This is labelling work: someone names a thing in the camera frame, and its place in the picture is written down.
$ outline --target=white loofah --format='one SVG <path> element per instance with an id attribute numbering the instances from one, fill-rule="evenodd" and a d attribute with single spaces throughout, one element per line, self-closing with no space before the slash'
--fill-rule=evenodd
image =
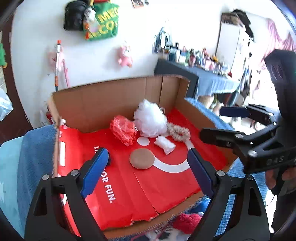
<path id="1" fill-rule="evenodd" d="M 167 118 L 158 105 L 144 99 L 133 114 L 136 128 L 143 137 L 158 137 L 167 131 Z"/>

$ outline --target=round brown sponge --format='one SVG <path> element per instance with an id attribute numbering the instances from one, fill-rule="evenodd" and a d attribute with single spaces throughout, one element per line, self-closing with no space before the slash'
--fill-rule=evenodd
<path id="1" fill-rule="evenodd" d="M 130 155 L 130 163 L 137 169 L 148 169 L 154 163 L 154 154 L 146 148 L 134 150 Z"/>

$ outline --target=blue gripper pad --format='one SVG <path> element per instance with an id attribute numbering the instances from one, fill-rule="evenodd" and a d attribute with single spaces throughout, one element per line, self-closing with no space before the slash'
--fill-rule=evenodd
<path id="1" fill-rule="evenodd" d="M 222 107 L 220 109 L 221 116 L 245 118 L 248 117 L 249 114 L 250 113 L 246 107 Z"/>
<path id="2" fill-rule="evenodd" d="M 199 155 L 199 154 L 194 153 L 193 148 L 190 149 L 187 154 L 188 164 L 189 164 L 203 194 L 209 196 L 209 198 L 212 198 L 214 196 L 212 178 L 215 178 L 215 176 L 211 178 L 211 176 L 208 174 L 208 172 L 205 169 L 207 167 L 204 167 L 204 164 L 209 163 L 209 162 L 204 161 L 200 155 L 199 156 L 197 156 L 197 155 Z"/>
<path id="3" fill-rule="evenodd" d="M 96 153 L 96 155 L 96 159 L 94 160 L 87 174 L 83 178 L 83 187 L 80 192 L 83 198 L 86 198 L 89 194 L 93 193 L 94 188 L 96 187 L 96 184 L 100 179 L 100 176 L 109 160 L 109 153 L 105 148 L 102 148 L 100 153 Z"/>

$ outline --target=fire extinguisher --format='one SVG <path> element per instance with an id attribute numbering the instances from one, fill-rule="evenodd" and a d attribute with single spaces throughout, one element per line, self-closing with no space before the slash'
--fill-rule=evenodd
<path id="1" fill-rule="evenodd" d="M 55 121 L 54 121 L 54 119 L 53 119 L 53 117 L 52 117 L 52 115 L 51 115 L 48 107 L 47 107 L 47 111 L 46 111 L 46 118 L 48 119 L 48 121 L 50 122 L 50 124 L 55 124 Z"/>

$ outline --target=white wall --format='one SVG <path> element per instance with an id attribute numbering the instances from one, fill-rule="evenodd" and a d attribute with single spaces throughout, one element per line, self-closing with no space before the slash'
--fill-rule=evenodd
<path id="1" fill-rule="evenodd" d="M 39 110 L 54 91 L 54 74 L 48 68 L 46 54 L 58 39 L 64 47 L 70 84 L 76 86 L 153 75 L 157 62 L 157 56 L 151 53 L 153 36 L 167 18 L 174 42 L 179 42 L 180 47 L 205 47 L 210 54 L 216 50 L 221 13 L 235 8 L 272 18 L 276 24 L 284 24 L 283 32 L 290 31 L 270 0 L 149 0 L 150 5 L 142 9 L 134 9 L 130 0 L 113 0 L 120 5 L 118 36 L 87 42 L 82 33 L 63 29 L 67 2 L 25 0 L 15 14 L 11 40 L 13 73 L 24 110 L 34 128 L 40 126 Z M 133 51 L 132 68 L 121 68 L 117 63 L 116 49 L 124 40 Z"/>

